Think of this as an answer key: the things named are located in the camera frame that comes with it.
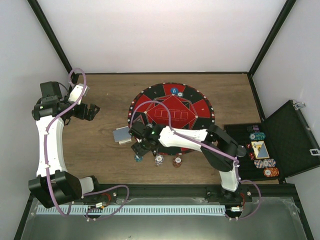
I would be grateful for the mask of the green poker chip stack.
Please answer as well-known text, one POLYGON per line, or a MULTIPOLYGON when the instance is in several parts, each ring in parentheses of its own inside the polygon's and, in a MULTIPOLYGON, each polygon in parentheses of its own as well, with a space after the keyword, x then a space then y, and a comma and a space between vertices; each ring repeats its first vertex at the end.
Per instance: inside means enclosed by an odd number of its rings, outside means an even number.
POLYGON ((141 162, 143 160, 143 157, 142 156, 138 156, 138 155, 135 155, 134 156, 134 159, 136 162, 141 162))

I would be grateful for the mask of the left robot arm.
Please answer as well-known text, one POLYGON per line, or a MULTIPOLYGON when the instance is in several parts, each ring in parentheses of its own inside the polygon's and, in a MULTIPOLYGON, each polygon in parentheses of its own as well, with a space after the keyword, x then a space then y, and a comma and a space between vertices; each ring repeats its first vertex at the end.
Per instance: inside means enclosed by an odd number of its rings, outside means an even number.
POLYGON ((66 96, 60 87, 56 81, 41 83, 42 97, 31 112, 39 135, 39 163, 36 177, 28 182, 28 188, 47 209, 79 200, 84 195, 91 202, 102 196, 95 176, 78 178, 68 172, 63 152, 64 126, 72 117, 92 121, 100 109, 82 102, 88 86, 77 84, 66 96))

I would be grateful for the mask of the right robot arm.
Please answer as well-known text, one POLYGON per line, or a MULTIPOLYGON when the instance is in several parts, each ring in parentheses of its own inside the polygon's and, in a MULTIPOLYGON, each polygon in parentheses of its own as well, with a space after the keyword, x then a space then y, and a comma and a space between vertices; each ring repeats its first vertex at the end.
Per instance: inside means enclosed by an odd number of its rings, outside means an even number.
POLYGON ((217 125, 190 130, 163 124, 150 127, 137 121, 129 127, 128 133, 136 138, 131 148, 139 157, 160 147, 185 148, 202 153, 219 172, 223 198, 232 202, 240 196, 239 144, 217 125))

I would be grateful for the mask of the blue small blind button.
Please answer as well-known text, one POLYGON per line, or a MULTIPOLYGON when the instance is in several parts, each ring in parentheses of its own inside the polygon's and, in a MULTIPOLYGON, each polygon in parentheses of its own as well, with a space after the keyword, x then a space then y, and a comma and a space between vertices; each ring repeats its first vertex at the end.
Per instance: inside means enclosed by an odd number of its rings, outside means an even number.
POLYGON ((171 93, 172 95, 177 95, 179 92, 180 92, 180 91, 179 91, 179 89, 178 89, 177 87, 172 87, 172 88, 170 89, 170 93, 171 93))

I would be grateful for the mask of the triangular all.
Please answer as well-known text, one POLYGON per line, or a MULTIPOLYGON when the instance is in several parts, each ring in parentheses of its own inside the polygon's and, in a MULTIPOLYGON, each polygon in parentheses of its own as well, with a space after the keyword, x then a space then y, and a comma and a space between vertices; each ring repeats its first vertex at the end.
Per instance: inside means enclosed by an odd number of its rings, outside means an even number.
POLYGON ((139 116, 135 119, 135 122, 140 122, 140 123, 143 123, 143 124, 144 124, 144 119, 143 119, 142 115, 139 115, 139 116))

